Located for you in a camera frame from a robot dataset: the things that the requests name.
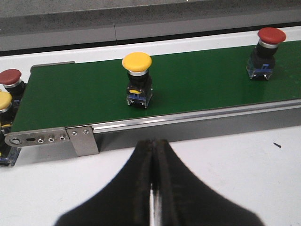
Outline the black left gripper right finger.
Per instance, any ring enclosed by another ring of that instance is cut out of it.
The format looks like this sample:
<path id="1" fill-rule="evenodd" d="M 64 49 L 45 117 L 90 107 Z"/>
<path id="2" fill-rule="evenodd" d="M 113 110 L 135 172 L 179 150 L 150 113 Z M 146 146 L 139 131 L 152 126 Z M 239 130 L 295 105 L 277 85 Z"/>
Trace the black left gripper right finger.
<path id="1" fill-rule="evenodd" d="M 167 140 L 152 143 L 154 219 L 157 226 L 262 226 L 251 211 L 203 183 Z"/>

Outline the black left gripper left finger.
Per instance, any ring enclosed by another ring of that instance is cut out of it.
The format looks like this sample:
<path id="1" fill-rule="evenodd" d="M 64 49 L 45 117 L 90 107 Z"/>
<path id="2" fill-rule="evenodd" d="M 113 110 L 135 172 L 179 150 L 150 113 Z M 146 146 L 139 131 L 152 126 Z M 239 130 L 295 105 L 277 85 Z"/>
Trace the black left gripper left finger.
<path id="1" fill-rule="evenodd" d="M 95 196 L 63 214 L 57 226 L 148 226 L 152 142 L 137 143 L 115 178 Z"/>

